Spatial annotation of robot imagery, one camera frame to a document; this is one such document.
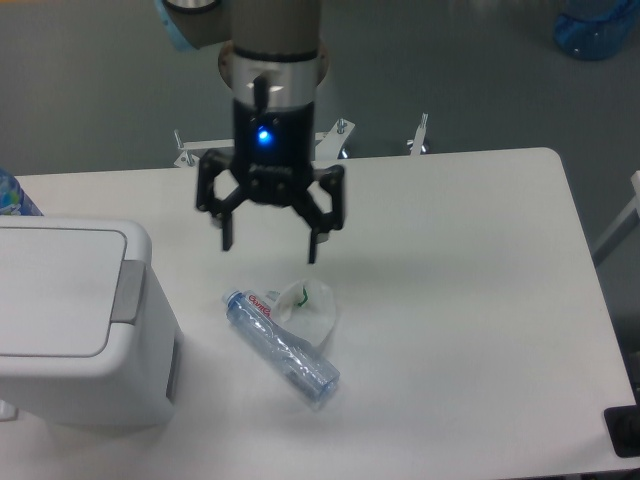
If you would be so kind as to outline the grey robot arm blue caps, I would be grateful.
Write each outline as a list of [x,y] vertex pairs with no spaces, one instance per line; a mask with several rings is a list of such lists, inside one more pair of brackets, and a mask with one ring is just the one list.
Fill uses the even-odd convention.
[[250,200],[291,207],[310,229],[308,261],[346,217],[345,169],[317,169],[315,100],[321,67],[319,1],[159,1],[180,50],[231,44],[234,151],[200,157],[195,206],[233,244],[233,212]]

